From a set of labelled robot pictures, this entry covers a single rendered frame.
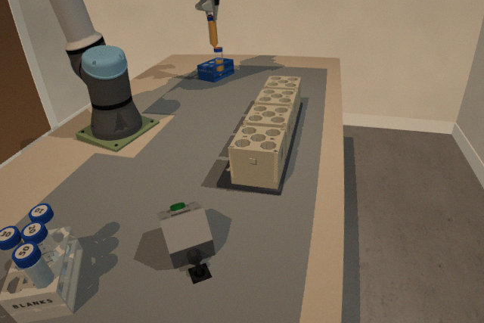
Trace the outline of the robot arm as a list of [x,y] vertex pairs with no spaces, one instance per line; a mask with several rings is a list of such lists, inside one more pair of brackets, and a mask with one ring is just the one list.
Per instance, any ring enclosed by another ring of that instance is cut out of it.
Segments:
[[114,141],[134,135],[141,129],[142,119],[132,100],[124,51],[106,45],[83,0],[49,1],[67,39],[70,65],[88,87],[93,136]]

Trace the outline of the blue tube rack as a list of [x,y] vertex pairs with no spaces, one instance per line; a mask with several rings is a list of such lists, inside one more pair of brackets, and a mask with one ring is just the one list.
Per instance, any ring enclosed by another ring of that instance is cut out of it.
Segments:
[[[214,63],[209,63],[214,61]],[[208,65],[203,65],[208,64]],[[223,65],[224,64],[224,65]],[[215,66],[213,66],[215,65]],[[223,65],[223,71],[216,71],[216,68]],[[212,67],[210,67],[212,66]],[[226,69],[227,68],[227,69]],[[227,76],[230,76],[234,73],[234,59],[223,58],[222,64],[216,64],[216,59],[212,59],[210,61],[204,62],[198,65],[197,68],[198,77],[200,80],[208,81],[208,82],[217,82],[221,79],[224,79]],[[215,71],[215,72],[214,72]],[[220,74],[222,74],[220,76]]]

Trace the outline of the grey bench mat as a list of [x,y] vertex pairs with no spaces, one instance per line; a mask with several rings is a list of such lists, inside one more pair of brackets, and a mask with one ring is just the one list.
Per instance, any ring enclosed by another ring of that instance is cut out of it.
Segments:
[[[217,188],[228,147],[270,76],[301,79],[281,196]],[[175,115],[134,157],[94,153],[40,203],[82,261],[73,315],[27,323],[299,323],[318,184],[327,69],[197,69],[143,113]],[[197,201],[215,256],[174,269],[157,213]]]

